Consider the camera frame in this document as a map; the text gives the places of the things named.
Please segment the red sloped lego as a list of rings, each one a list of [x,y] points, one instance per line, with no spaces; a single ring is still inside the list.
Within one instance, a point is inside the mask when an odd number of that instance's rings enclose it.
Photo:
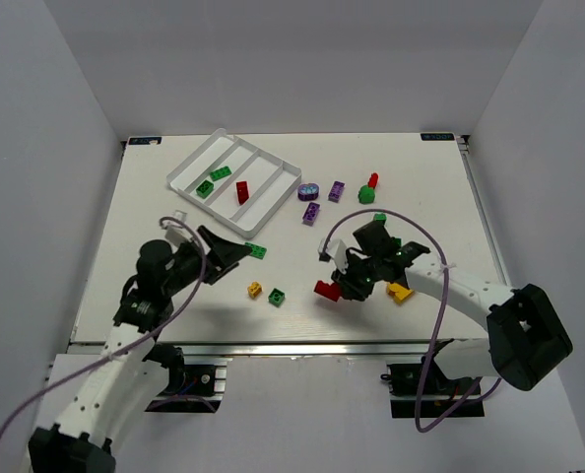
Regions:
[[[333,302],[337,302],[342,296],[342,290],[336,282],[326,283],[318,281],[313,291],[315,294]]]

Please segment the green 2x4 lego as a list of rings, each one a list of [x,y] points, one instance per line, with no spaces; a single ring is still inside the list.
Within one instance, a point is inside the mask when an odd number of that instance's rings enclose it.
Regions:
[[[263,260],[264,257],[266,256],[267,253],[266,247],[248,241],[244,245],[250,249],[250,255],[252,257]]]

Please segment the small yellow smiley lego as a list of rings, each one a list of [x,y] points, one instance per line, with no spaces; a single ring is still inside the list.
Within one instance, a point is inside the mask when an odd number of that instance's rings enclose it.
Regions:
[[[261,284],[257,281],[252,282],[248,287],[247,287],[247,293],[248,296],[255,300],[263,291],[263,288],[261,286]]]

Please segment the red small lego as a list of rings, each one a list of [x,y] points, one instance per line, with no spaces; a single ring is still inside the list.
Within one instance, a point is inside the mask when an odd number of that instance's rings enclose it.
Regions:
[[[378,173],[377,172],[373,172],[370,175],[370,178],[369,178],[369,180],[367,182],[367,186],[370,187],[370,188],[372,188],[372,189],[375,189],[376,186],[377,186],[377,184],[378,184],[378,180],[379,180]]]

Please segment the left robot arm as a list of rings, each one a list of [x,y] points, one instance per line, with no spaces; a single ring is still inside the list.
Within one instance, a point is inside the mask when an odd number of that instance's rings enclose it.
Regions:
[[[250,252],[204,226],[176,244],[153,239],[140,247],[99,359],[83,372],[83,384],[53,425],[32,433],[33,471],[115,470],[114,453],[127,428],[184,379],[182,352],[158,341],[179,314],[173,297],[187,287],[215,284]]]

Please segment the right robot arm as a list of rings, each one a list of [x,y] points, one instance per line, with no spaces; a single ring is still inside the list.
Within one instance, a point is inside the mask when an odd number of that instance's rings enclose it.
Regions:
[[[349,301],[365,301],[376,283],[398,282],[445,301],[487,332],[487,337],[446,340],[435,345],[431,369],[441,381],[497,376],[529,391],[573,350],[544,290],[528,284],[513,289],[442,264],[424,245],[365,254],[341,240],[323,244],[323,261],[333,261],[333,281]]]

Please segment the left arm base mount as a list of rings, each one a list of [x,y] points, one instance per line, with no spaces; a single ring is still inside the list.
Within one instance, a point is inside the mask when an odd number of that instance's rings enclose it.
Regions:
[[[158,362],[167,372],[166,387],[147,412],[215,414],[222,403],[228,360],[186,355],[172,345],[156,345],[146,360]]]

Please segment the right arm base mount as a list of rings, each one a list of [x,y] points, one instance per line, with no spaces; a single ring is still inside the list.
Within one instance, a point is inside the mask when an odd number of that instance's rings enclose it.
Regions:
[[[397,420],[414,420],[417,390],[423,370],[426,344],[381,344],[386,369],[380,380],[388,388],[391,417]],[[449,379],[432,363],[426,375],[421,403],[421,418],[432,421],[459,401],[474,384],[473,377]]]

